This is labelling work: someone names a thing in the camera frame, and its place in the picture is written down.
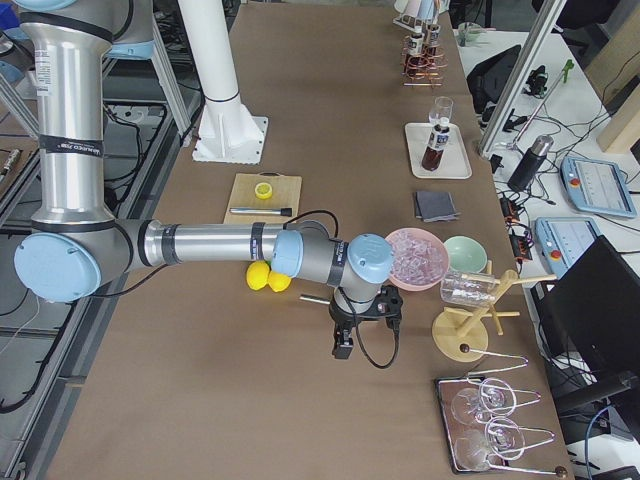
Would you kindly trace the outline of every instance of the pink bowl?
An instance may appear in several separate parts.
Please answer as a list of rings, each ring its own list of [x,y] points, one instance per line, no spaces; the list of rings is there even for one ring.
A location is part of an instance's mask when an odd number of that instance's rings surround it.
[[[421,228],[401,228],[387,235],[393,249],[389,280],[395,286],[419,292],[437,285],[449,270],[449,255],[434,234]]]

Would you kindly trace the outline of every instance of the black thermos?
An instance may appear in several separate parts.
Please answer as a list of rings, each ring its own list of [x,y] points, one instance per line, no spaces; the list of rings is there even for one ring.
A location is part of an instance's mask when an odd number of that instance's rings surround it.
[[[542,163],[547,158],[547,152],[553,145],[553,138],[549,135],[540,135],[529,147],[516,167],[515,172],[507,182],[509,188],[514,192],[520,192],[527,188],[533,176],[536,174]]]

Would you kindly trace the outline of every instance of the black monitor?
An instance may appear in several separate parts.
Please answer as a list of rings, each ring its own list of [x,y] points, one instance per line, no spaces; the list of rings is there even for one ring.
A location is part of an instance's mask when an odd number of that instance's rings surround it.
[[[544,303],[550,317],[547,321],[567,336],[560,341],[575,346],[598,380],[590,390],[583,389],[591,392],[583,398],[593,396],[594,391],[608,397],[631,435],[640,441],[638,275],[599,236],[546,294]],[[573,400],[580,398],[580,392],[573,395]],[[558,400],[556,407],[561,412]]]
[[[473,97],[473,109],[476,113],[482,113],[489,101],[498,103],[518,60],[520,48],[520,45],[516,45],[488,58],[476,65],[467,75],[467,86]]]

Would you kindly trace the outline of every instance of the wooden stand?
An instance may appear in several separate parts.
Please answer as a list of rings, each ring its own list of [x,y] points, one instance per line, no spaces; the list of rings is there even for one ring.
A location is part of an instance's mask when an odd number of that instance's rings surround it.
[[[487,263],[487,273],[491,273],[490,262]],[[463,278],[487,281],[485,276],[472,273],[463,274]],[[489,346],[489,334],[480,320],[484,317],[493,318],[498,335],[504,335],[500,318],[520,315],[520,312],[497,312],[494,304],[500,300],[512,285],[555,280],[555,278],[555,275],[518,278],[518,274],[514,270],[507,270],[491,291],[491,294],[495,297],[492,304],[486,307],[477,307],[473,311],[445,307],[444,311],[436,317],[431,327],[433,340],[440,351],[453,360],[458,362],[475,362],[479,360]],[[463,353],[460,350],[460,345],[462,344],[467,344],[472,351]]]

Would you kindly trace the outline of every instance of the white desk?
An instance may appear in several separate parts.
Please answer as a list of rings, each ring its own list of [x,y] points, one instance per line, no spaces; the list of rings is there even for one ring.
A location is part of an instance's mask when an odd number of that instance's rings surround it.
[[[484,32],[472,42],[467,43],[465,47],[459,47],[460,58],[465,74],[468,74],[475,65],[487,58],[500,53],[507,48],[521,44],[527,38],[526,32]],[[569,81],[566,84],[561,83],[546,103],[546,108],[550,116],[557,118],[564,124],[574,124],[589,122],[594,117],[604,113],[601,109],[601,102],[596,93],[591,88],[589,81],[584,75],[582,69],[578,66],[573,58],[569,48],[565,44],[560,35],[550,35],[546,40],[545,46],[540,53],[540,58],[534,62],[534,68],[539,65],[545,65],[549,74],[548,85],[560,74],[568,59],[573,59],[576,65],[569,72]],[[528,95],[520,95],[516,101],[514,108],[517,115],[529,115],[540,102],[539,99]],[[622,155],[605,154],[601,151],[596,143],[596,137],[609,122],[607,119],[597,128],[595,128],[590,136],[580,143],[575,151],[589,158],[607,160],[616,162],[619,167],[625,171],[629,178],[640,170],[638,162],[635,160],[631,152]],[[588,130],[588,126],[577,126],[573,130],[582,135]],[[523,134],[519,142],[521,150],[526,150],[531,146],[538,135],[551,134],[554,139],[552,150],[559,150],[567,145],[574,143],[577,139],[566,129],[558,132],[558,128],[550,123],[534,121],[528,130]],[[510,142],[516,133],[501,132],[497,138],[498,142]],[[498,169],[494,175],[497,190],[507,190],[504,183],[509,179],[515,167],[520,161],[521,155],[516,151],[507,150],[504,146],[497,144],[492,153],[503,157],[502,164],[504,168]],[[537,199],[530,199],[526,202],[526,208],[529,213],[529,224],[533,227],[533,223],[538,217],[571,217],[576,215],[589,216],[593,218],[600,231],[609,239],[618,251],[638,250],[640,247],[640,233],[623,227],[616,226],[604,219],[580,212],[568,203],[564,187],[560,182],[559,174],[547,174],[542,176],[544,186],[548,191],[548,195],[556,202],[556,205],[549,205],[546,202]],[[636,177],[630,184],[630,190],[640,190],[640,175]],[[533,188],[533,193],[539,195],[542,193],[539,187]],[[636,208],[640,207],[640,197],[632,197]],[[619,223],[624,223],[634,228],[640,228],[640,218],[632,220],[621,220],[612,217]],[[522,276],[540,275],[548,273],[549,269],[544,258],[541,257],[539,248],[536,247],[533,253],[533,261],[525,262],[522,268]],[[640,255],[626,255],[625,260],[631,267],[640,273]],[[637,442],[625,442],[610,435],[601,435],[593,438],[589,443],[590,461],[601,468],[601,471],[608,471],[623,465],[635,465],[640,469],[640,445]],[[576,459],[584,460],[584,442],[577,442],[568,446],[568,449],[577,454]],[[586,477],[586,470],[583,467],[574,466],[577,475]]]

